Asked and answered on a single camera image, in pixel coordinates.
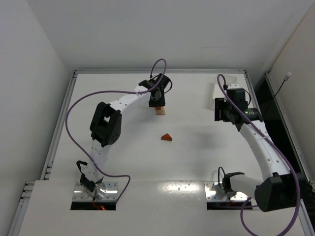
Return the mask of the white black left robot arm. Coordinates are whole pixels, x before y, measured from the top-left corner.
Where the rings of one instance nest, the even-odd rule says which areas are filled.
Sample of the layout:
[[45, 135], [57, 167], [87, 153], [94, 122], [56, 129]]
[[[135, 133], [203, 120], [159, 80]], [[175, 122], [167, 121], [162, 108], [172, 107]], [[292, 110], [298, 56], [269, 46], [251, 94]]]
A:
[[104, 177], [114, 178], [114, 175], [106, 174], [102, 166], [108, 159], [110, 148], [120, 138], [123, 117], [144, 103], [161, 111], [165, 106], [166, 87], [172, 86], [171, 79], [160, 73], [141, 81], [132, 91], [120, 91], [122, 97], [115, 101], [97, 104], [90, 124], [91, 150], [86, 151], [74, 142], [88, 157], [87, 162], [77, 161], [77, 167], [81, 173], [80, 183], [89, 193], [96, 193]]

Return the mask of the white perforated box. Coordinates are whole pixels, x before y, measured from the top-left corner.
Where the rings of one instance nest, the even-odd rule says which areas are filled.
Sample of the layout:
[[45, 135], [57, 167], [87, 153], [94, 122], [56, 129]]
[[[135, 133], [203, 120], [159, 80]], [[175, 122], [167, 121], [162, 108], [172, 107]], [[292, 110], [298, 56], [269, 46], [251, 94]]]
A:
[[[223, 76], [225, 77], [225, 81], [224, 81], [224, 79], [220, 78], [220, 84], [222, 87], [223, 87], [224, 83], [228, 86], [230, 84], [236, 84], [237, 83], [237, 77], [236, 76], [232, 76], [232, 75], [228, 75], [228, 74], [223, 74]], [[209, 106], [208, 106], [208, 108], [210, 110], [215, 109], [215, 99], [216, 98], [225, 98], [224, 94], [222, 93], [222, 91], [218, 85], [217, 76], [215, 77], [215, 81], [212, 83], [211, 89], [210, 89], [210, 100], [209, 100]]]

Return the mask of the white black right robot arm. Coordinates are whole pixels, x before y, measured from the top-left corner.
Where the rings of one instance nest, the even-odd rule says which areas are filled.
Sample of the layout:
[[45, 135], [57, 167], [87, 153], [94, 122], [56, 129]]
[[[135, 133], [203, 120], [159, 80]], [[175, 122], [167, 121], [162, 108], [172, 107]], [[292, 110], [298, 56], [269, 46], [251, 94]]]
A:
[[248, 107], [246, 91], [238, 85], [224, 85], [220, 89], [224, 98], [215, 99], [215, 120], [235, 125], [250, 146], [263, 179], [250, 178], [243, 172], [228, 173], [222, 180], [224, 191], [242, 192], [252, 197], [263, 212], [298, 206], [304, 177], [296, 174], [279, 153], [259, 110]]

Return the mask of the red-brown triangle wood block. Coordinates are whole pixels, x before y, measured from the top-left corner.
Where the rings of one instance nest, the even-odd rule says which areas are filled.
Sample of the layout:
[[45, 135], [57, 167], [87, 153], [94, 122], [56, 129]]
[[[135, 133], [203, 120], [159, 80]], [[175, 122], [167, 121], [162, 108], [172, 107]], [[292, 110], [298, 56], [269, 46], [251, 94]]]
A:
[[163, 136], [161, 136], [161, 140], [170, 141], [171, 142], [173, 140], [173, 138], [168, 133], [166, 133]]

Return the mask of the long light wood block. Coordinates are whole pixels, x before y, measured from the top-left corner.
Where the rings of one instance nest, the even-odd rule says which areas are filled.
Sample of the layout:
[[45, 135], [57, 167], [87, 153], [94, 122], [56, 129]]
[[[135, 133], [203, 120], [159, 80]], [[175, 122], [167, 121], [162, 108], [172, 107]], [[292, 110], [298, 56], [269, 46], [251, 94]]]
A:
[[156, 110], [156, 115], [157, 116], [165, 115], [165, 110]]

